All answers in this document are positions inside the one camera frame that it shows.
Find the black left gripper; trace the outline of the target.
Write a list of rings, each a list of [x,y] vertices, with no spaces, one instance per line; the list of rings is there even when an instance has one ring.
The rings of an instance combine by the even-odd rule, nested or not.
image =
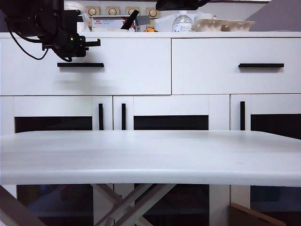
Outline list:
[[[77,31],[59,28],[54,35],[42,36],[42,49],[52,49],[62,60],[71,62],[73,57],[85,57],[89,47],[101,45],[101,40],[86,41]]]

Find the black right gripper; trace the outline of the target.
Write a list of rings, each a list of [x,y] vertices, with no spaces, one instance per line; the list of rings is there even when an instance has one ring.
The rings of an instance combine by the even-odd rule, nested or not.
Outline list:
[[[196,10],[209,2],[210,0],[158,0],[156,10]]]

